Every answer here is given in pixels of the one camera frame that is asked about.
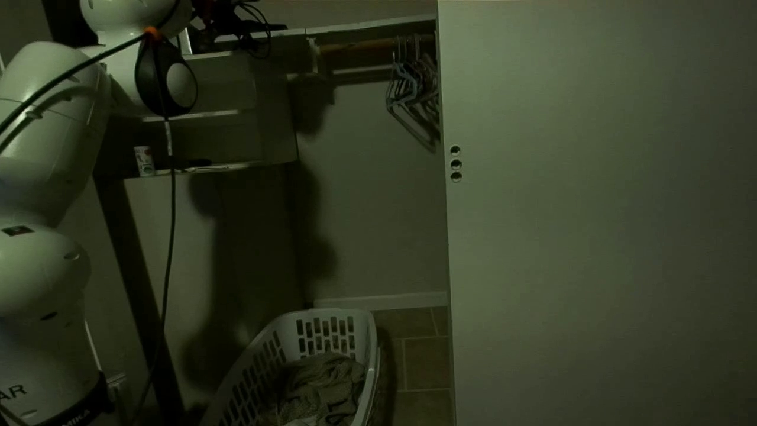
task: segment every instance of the cloth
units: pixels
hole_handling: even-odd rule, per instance
[[[350,426],[366,383],[360,363],[324,353],[287,364],[262,426]]]

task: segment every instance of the white laundry basket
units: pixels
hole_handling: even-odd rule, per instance
[[[250,343],[221,383],[201,426],[257,426],[281,368],[308,356],[339,352],[366,368],[352,426],[371,424],[379,379],[379,345],[370,312],[311,309],[282,315]]]

